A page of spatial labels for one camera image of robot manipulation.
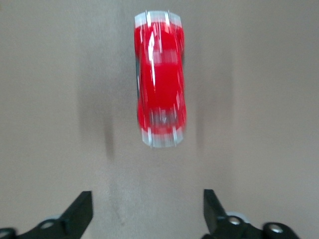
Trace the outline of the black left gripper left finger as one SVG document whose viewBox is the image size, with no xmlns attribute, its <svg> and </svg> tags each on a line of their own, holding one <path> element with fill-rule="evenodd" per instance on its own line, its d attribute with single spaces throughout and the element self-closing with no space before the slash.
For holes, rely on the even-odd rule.
<svg viewBox="0 0 319 239">
<path fill-rule="evenodd" d="M 93 196 L 83 191 L 57 219 L 47 219 L 18 235 L 14 228 L 1 228 L 2 239 L 79 239 L 93 218 Z"/>
</svg>

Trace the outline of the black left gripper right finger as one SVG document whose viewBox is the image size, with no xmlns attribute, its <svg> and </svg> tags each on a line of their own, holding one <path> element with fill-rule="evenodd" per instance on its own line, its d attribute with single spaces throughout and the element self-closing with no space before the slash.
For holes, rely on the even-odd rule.
<svg viewBox="0 0 319 239">
<path fill-rule="evenodd" d="M 209 233 L 204 239 L 298 239 L 299 236 L 285 224 L 267 222 L 261 229 L 242 217 L 227 214 L 214 190 L 203 191 L 203 214 Z"/>
</svg>

